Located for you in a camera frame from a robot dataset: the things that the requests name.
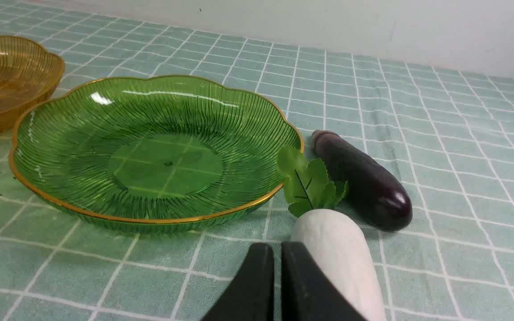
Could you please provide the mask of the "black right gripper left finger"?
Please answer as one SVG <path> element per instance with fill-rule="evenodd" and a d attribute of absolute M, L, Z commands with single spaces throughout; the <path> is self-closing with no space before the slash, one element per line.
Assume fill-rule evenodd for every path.
<path fill-rule="evenodd" d="M 274 255 L 270 245 L 254 243 L 236 275 L 204 321 L 272 321 L 274 319 Z"/>

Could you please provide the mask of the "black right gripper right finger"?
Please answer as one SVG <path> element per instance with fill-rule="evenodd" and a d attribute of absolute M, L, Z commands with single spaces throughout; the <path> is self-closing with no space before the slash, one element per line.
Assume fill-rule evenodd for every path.
<path fill-rule="evenodd" d="M 302 242 L 282 243 L 283 321 L 363 321 Z"/>

